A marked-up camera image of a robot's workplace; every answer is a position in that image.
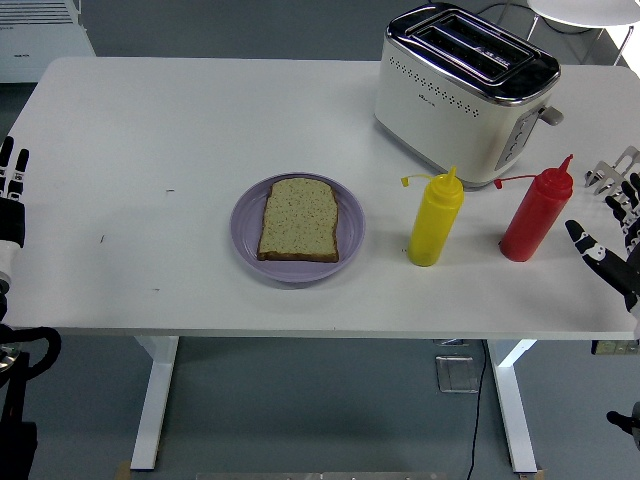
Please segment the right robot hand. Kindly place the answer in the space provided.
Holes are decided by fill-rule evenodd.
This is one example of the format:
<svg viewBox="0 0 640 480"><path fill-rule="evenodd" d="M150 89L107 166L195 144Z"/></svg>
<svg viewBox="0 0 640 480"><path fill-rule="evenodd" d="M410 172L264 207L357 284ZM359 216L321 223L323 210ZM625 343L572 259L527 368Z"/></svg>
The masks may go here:
<svg viewBox="0 0 640 480"><path fill-rule="evenodd" d="M639 320L639 175L632 173L622 182L623 205L614 196L605 198L614 218L619 222L627 257L622 258L600 244L575 220L565 227L583 262L607 284L623 296L626 310Z"/></svg>

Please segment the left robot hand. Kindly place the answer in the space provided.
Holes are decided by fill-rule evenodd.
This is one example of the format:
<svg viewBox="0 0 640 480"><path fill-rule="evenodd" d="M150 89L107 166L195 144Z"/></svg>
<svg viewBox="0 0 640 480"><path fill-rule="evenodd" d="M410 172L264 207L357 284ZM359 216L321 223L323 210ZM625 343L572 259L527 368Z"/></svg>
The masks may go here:
<svg viewBox="0 0 640 480"><path fill-rule="evenodd" d="M24 247L26 223L25 206L21 202L24 177L30 153L18 152L15 164L10 165L14 139L7 136L1 144L1 292L9 291L12 281L12 264Z"/></svg>

